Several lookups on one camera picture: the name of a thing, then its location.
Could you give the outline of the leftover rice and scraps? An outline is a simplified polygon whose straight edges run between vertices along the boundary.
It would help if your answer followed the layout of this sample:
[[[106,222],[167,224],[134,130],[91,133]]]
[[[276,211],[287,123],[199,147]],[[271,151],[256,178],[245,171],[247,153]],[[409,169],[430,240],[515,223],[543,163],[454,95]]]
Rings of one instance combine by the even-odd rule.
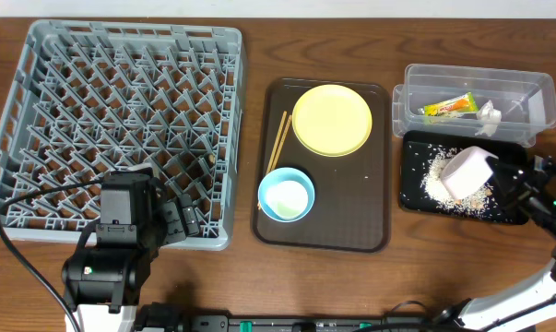
[[[515,224],[499,206],[492,180],[477,192],[454,200],[440,180],[444,166],[461,148],[409,141],[403,146],[400,206],[418,212],[442,214],[453,218],[478,219]]]

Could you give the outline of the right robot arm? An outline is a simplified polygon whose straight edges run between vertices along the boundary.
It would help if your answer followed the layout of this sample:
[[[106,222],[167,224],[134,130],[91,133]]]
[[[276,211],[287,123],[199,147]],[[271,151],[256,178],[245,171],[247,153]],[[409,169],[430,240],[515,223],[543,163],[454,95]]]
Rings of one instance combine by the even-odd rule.
[[[546,185],[556,176],[556,162],[536,156],[527,166],[488,157],[503,207],[521,212],[556,239],[556,198]],[[466,299],[432,319],[439,326],[464,331],[524,331],[556,317],[556,246],[549,263],[531,277],[491,296]]]

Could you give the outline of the white tissue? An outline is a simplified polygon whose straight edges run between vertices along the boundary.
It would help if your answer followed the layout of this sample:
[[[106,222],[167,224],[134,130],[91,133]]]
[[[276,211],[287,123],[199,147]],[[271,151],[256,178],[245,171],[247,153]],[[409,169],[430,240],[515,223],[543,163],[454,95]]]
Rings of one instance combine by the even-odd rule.
[[[480,107],[476,116],[482,123],[482,127],[475,133],[476,136],[493,136],[502,120],[502,113],[494,108],[492,101],[487,101]]]

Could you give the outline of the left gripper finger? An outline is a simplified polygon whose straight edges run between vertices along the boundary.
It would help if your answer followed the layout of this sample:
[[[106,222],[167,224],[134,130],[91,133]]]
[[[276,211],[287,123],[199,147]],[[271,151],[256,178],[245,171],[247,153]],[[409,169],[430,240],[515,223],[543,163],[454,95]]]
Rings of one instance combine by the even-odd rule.
[[[185,231],[182,224],[179,208],[175,201],[165,203],[161,208],[161,216],[166,225],[166,243],[178,243],[185,240]]]
[[[187,235],[198,235],[200,232],[199,222],[195,214],[193,200],[189,194],[181,194],[178,197],[182,214],[182,223]]]

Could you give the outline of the white cup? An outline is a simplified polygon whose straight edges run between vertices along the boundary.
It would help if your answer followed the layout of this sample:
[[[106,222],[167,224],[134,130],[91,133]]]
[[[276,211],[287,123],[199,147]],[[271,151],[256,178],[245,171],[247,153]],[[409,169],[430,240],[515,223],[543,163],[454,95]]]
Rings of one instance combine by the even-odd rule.
[[[296,219],[306,209],[309,196],[304,186],[288,180],[266,191],[266,203],[280,219]]]

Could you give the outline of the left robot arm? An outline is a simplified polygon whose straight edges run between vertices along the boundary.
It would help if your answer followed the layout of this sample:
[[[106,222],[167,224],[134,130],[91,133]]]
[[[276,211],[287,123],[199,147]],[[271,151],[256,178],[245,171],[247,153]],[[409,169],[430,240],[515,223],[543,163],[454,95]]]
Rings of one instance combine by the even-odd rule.
[[[101,215],[82,231],[62,269],[67,330],[187,330],[177,306],[138,303],[160,248],[199,232],[192,197],[168,198],[151,168],[107,175]]]

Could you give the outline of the green orange snack wrapper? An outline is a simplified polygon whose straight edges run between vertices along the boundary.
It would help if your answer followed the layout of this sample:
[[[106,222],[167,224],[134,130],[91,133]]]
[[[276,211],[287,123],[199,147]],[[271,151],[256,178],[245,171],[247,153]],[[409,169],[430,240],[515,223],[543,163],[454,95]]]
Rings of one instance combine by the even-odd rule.
[[[450,100],[419,107],[417,114],[432,117],[459,118],[464,114],[477,113],[478,111],[479,106],[475,102],[472,93],[468,92]]]

